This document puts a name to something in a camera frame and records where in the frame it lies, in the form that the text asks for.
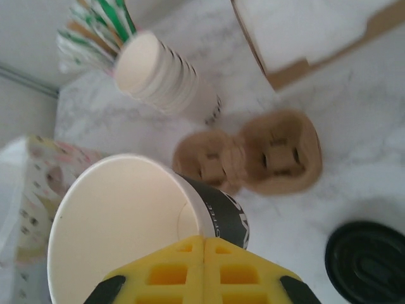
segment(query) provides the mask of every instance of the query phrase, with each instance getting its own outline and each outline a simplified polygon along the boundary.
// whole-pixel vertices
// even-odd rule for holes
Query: paper cup
[[[123,47],[116,61],[115,82],[119,90],[136,93],[156,77],[165,60],[162,43],[151,32],[141,32]]]
[[[211,125],[221,116],[222,101],[205,80],[199,79],[197,89],[188,98],[179,113],[181,117]]]
[[[229,195],[153,160],[100,161],[72,185],[55,216],[47,263],[52,302],[84,303],[108,272],[196,234],[246,248],[249,226]]]
[[[198,76],[190,66],[185,63],[183,65],[182,78],[178,87],[171,93],[162,97],[165,101],[170,100],[170,102],[161,105],[162,112],[168,115],[179,113],[180,110],[184,108],[182,105],[187,101],[187,96],[196,88],[198,81]]]
[[[152,103],[158,108],[170,105],[173,102],[173,92],[176,92],[184,77],[184,64],[180,58],[171,54],[171,65],[163,81],[153,94],[144,96],[143,102]]]
[[[164,60],[155,78],[141,92],[132,93],[131,96],[141,99],[144,103],[159,106],[158,98],[177,86],[181,69],[180,60],[171,51],[165,49]]]

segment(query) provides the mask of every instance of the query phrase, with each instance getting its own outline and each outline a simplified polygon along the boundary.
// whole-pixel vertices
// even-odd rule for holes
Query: black cup lid
[[[336,290],[352,304],[405,300],[405,236],[391,228],[373,222],[342,226],[329,239],[325,264]]]

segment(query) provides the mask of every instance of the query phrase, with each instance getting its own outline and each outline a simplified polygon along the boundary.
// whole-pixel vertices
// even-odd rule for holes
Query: marble countertop
[[[325,169],[309,191],[236,198],[251,225],[249,250],[299,274],[322,303],[347,303],[324,267],[328,236],[352,219],[405,233],[405,27],[275,94],[261,74],[229,0],[193,0],[153,30],[186,56],[225,103],[217,127],[234,133],[279,108],[304,111],[318,130]],[[204,127],[168,118],[122,96],[91,72],[66,86],[56,139],[170,165],[179,140]]]

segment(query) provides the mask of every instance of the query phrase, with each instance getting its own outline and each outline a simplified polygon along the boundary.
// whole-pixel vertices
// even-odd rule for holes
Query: stack of paper cups
[[[122,92],[167,115],[212,124],[221,99],[183,57],[151,32],[141,32],[122,49],[115,81]]]

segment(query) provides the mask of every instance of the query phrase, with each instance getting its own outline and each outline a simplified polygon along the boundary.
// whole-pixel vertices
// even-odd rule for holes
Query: wall
[[[147,29],[186,1],[190,0],[126,0],[126,3],[136,25]]]
[[[71,79],[58,70],[56,30],[73,0],[6,0],[0,9],[0,62],[59,86]]]
[[[57,101],[0,77],[0,149],[24,134],[53,137]]]

